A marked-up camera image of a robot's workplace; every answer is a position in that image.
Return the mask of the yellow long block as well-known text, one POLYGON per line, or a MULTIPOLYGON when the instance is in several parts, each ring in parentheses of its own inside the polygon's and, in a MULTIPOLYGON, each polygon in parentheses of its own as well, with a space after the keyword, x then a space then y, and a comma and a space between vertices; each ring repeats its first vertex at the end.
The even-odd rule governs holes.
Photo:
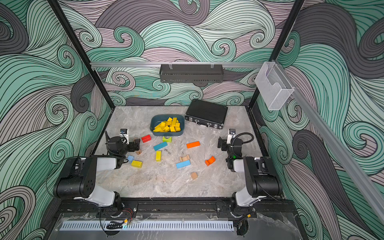
POLYGON ((175 125, 176 132, 180 132, 181 131, 180 125, 181 125, 180 123, 176 123, 176 125, 175 125))

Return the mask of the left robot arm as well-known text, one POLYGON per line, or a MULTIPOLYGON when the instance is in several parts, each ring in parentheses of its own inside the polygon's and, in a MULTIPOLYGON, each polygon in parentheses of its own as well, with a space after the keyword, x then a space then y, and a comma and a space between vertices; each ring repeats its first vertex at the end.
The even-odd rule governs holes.
POLYGON ((120 194, 99 186, 96 175, 97 172, 120 169, 123 164, 128 163, 130 160, 126 154, 138 151, 140 142, 140 139, 129 142, 125 134, 113 138, 106 136, 107 155, 67 159, 53 187, 54 197, 62 200, 84 200, 109 212, 113 218, 121 216, 124 204, 120 194))

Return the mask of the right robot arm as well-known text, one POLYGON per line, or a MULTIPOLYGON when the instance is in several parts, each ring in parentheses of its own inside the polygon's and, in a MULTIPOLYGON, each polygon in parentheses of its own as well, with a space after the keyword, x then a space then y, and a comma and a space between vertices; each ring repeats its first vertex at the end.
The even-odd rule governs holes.
POLYGON ((231 197, 231 214, 235 218, 249 215, 252 206, 264 199, 280 197, 283 190, 276 174, 269 170, 266 158, 242 155, 243 145, 251 143, 254 138, 253 134, 245 132, 218 139, 218 148, 228 154, 228 169, 245 176, 246 186, 231 197))

